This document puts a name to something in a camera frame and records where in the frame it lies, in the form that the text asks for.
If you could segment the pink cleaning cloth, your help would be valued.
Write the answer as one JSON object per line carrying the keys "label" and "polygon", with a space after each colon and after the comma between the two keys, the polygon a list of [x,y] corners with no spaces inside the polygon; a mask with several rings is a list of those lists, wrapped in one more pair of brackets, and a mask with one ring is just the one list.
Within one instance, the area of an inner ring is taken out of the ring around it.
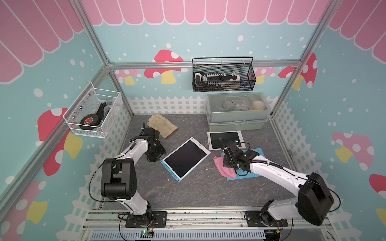
{"label": "pink cleaning cloth", "polygon": [[220,172],[220,174],[226,178],[229,179],[235,179],[236,178],[236,172],[232,168],[224,167],[224,157],[214,157],[213,158],[214,164],[217,168],[217,170]]}

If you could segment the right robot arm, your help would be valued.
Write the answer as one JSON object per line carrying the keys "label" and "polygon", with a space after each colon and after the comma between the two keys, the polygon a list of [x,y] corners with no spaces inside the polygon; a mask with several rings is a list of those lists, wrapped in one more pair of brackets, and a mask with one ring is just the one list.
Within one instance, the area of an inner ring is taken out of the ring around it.
{"label": "right robot arm", "polygon": [[284,226],[282,221],[290,218],[303,218],[312,225],[320,226],[327,214],[335,211],[332,206],[337,193],[328,188],[320,174],[300,173],[270,161],[251,149],[242,151],[235,142],[226,142],[222,138],[219,141],[226,165],[235,171],[265,177],[294,195],[291,199],[269,200],[255,215],[263,226],[280,228]]}

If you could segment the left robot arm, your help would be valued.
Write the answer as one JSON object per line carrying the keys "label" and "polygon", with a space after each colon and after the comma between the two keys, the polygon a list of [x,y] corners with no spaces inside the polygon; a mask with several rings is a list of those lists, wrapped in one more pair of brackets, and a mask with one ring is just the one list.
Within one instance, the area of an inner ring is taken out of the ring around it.
{"label": "left robot arm", "polygon": [[118,202],[129,210],[126,223],[149,227],[155,223],[152,208],[137,191],[135,164],[142,156],[149,162],[157,162],[166,154],[160,143],[160,132],[143,124],[139,135],[135,136],[121,154],[105,159],[97,170],[102,170],[100,193],[108,198],[107,203]]}

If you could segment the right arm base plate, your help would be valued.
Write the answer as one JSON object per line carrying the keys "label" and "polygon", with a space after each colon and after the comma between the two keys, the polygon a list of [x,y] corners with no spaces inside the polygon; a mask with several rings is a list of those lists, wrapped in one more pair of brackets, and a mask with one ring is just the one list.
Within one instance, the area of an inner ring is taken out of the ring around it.
{"label": "right arm base plate", "polygon": [[288,226],[286,219],[276,220],[267,211],[250,210],[244,214],[248,227],[268,227],[281,229]]}

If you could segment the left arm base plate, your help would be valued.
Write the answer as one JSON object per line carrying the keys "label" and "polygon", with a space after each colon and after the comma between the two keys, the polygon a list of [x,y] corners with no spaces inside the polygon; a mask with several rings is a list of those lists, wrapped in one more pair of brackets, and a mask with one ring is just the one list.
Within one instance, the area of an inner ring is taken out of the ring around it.
{"label": "left arm base plate", "polygon": [[127,218],[126,228],[164,228],[166,227],[167,212],[154,211],[143,215],[134,215]]}

